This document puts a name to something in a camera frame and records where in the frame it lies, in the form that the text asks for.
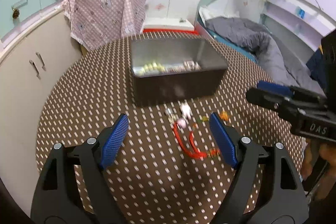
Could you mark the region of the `person's right hand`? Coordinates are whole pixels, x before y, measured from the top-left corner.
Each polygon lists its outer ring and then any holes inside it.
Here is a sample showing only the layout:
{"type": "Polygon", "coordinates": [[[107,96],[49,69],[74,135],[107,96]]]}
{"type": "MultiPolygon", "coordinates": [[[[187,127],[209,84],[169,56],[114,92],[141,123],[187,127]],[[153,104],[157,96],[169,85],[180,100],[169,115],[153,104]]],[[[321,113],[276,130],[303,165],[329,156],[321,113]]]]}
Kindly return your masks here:
{"type": "Polygon", "coordinates": [[[305,139],[302,184],[314,201],[324,200],[335,184],[335,143],[305,139]]]}

